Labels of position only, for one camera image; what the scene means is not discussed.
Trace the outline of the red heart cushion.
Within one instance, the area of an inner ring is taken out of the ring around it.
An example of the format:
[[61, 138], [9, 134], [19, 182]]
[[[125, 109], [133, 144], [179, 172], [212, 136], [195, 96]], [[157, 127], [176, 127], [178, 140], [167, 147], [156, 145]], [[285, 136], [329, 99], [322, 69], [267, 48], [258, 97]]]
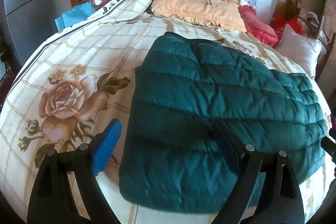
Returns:
[[278, 46], [280, 39], [275, 30], [257, 16], [253, 7], [248, 5], [239, 6], [239, 12], [249, 34], [272, 48]]

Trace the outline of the yellow fringed pillow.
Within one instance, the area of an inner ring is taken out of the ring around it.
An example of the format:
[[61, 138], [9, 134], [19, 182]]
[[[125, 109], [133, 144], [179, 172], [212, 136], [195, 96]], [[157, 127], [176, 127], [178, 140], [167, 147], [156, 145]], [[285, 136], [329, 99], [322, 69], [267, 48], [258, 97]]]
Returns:
[[237, 0], [153, 0], [151, 11], [200, 26], [246, 32], [239, 6]]

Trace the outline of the blue paper bag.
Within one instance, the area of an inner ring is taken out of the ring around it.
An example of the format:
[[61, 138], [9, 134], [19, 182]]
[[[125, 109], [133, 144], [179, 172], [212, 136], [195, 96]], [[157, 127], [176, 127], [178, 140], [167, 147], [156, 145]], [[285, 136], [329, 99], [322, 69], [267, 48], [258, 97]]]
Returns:
[[94, 13], [90, 2], [83, 3], [73, 7], [71, 10], [62, 12], [62, 14], [55, 19], [55, 24], [58, 31], [82, 22]]

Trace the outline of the grey refrigerator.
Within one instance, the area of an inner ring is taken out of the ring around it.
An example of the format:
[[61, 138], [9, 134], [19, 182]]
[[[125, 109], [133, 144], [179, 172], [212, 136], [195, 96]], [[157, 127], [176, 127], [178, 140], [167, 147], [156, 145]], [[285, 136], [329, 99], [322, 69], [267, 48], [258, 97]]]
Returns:
[[70, 7], [71, 0], [1, 0], [1, 35], [16, 69], [58, 31], [55, 19]]

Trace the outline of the floral cream bed sheet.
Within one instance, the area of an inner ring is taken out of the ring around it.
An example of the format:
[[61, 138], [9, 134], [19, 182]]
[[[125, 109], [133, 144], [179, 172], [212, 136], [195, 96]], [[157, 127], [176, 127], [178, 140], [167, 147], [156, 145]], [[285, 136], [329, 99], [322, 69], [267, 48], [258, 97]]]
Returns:
[[151, 0], [119, 0], [48, 38], [24, 65], [1, 111], [1, 192], [20, 220], [48, 149], [70, 151], [117, 118], [129, 119], [139, 67], [171, 31], [240, 50], [270, 69], [302, 68], [252, 35], [150, 13]]

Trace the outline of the white pillow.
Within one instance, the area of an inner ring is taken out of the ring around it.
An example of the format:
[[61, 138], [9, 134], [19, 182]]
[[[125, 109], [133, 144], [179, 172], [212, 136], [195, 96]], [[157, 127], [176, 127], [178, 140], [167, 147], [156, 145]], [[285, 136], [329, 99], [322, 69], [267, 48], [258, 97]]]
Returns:
[[315, 79], [321, 48], [319, 40], [299, 35], [287, 24], [276, 50], [302, 67], [311, 79]]

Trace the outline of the green quilted puffer jacket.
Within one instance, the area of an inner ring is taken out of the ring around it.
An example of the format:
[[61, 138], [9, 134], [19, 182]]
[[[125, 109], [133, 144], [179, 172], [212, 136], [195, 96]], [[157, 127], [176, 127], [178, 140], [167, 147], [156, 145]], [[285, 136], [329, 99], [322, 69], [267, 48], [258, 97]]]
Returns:
[[218, 212], [237, 177], [213, 139], [216, 121], [261, 152], [287, 152], [298, 182], [325, 161], [320, 142], [328, 126], [306, 75], [168, 32], [135, 71], [122, 197], [175, 213]]

